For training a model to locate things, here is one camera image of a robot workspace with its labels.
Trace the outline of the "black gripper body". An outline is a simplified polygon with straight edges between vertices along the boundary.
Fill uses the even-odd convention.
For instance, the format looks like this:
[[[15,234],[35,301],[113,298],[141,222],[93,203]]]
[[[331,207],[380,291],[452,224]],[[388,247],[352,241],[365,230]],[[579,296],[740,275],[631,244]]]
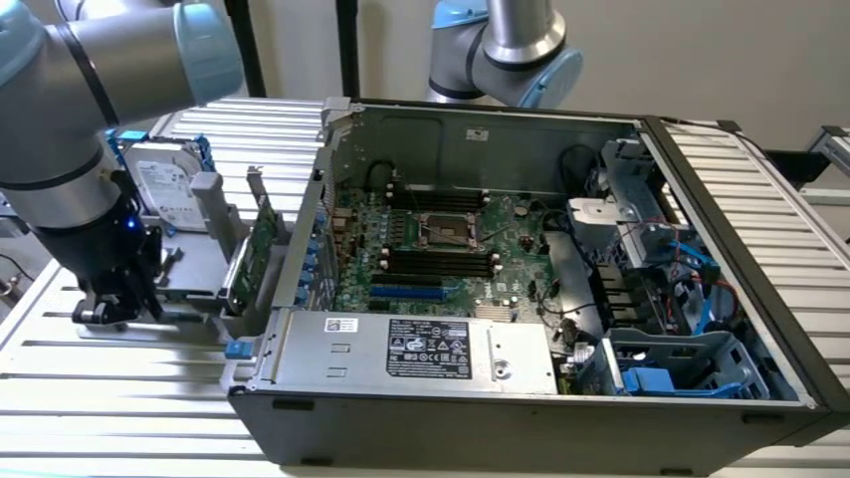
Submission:
[[[161,272],[161,229],[141,222],[140,195],[129,173],[115,170],[109,182],[119,188],[117,202],[92,222],[72,228],[37,229],[47,250],[77,277],[87,298],[135,300],[135,320],[159,319],[155,279]]]

